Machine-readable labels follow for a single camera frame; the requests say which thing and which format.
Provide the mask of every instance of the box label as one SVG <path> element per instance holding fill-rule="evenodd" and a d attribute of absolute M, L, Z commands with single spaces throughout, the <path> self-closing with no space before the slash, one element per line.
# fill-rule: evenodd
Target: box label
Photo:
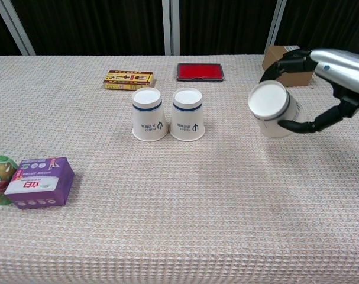
<path fill-rule="evenodd" d="M 292 51 L 292 50 L 295 50 L 295 49 L 299 49 L 300 47 L 299 46 L 285 46 L 284 49 L 289 52 L 289 51 Z"/>
<path fill-rule="evenodd" d="M 7 187 L 7 194 L 53 191 L 59 181 L 55 176 L 31 176 L 13 180 Z"/>

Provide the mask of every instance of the red ink pad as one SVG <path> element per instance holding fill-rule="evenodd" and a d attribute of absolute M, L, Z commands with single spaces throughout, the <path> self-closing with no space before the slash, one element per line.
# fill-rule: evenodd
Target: red ink pad
<path fill-rule="evenodd" d="M 177 80 L 192 82 L 223 81 L 224 73 L 220 64 L 179 63 Z"/>

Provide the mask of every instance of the small yellow package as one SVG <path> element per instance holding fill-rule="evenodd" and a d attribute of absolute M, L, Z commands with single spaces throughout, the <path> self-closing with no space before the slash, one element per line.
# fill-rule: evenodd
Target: small yellow package
<path fill-rule="evenodd" d="M 134 91 L 150 87 L 152 82 L 153 72 L 110 70 L 103 84 L 105 89 Z"/>

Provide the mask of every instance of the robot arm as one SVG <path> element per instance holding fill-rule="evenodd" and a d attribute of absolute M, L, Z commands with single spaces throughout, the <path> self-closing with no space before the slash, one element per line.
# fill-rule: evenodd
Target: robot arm
<path fill-rule="evenodd" d="M 333 87 L 341 103 L 316 117 L 314 122 L 281 120 L 278 125 L 297 133 L 314 133 L 351 118 L 359 110 L 359 55 L 336 49 L 292 50 L 273 63 L 261 81 L 276 80 L 283 73 L 315 71 Z"/>

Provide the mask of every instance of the white paper cup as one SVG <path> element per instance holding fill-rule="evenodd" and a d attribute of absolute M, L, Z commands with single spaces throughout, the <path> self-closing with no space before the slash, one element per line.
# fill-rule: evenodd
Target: white paper cup
<path fill-rule="evenodd" d="M 204 135 L 202 93 L 181 88 L 173 95 L 170 134 L 181 141 L 195 141 Z"/>
<path fill-rule="evenodd" d="M 133 93 L 133 135 L 151 142 L 167 134 L 167 122 L 163 112 L 161 93 L 154 88 L 141 88 Z"/>
<path fill-rule="evenodd" d="M 251 91 L 248 104 L 262 134 L 267 137 L 280 138 L 292 133 L 278 125 L 280 120 L 305 121 L 301 104 L 277 81 L 258 84 Z"/>

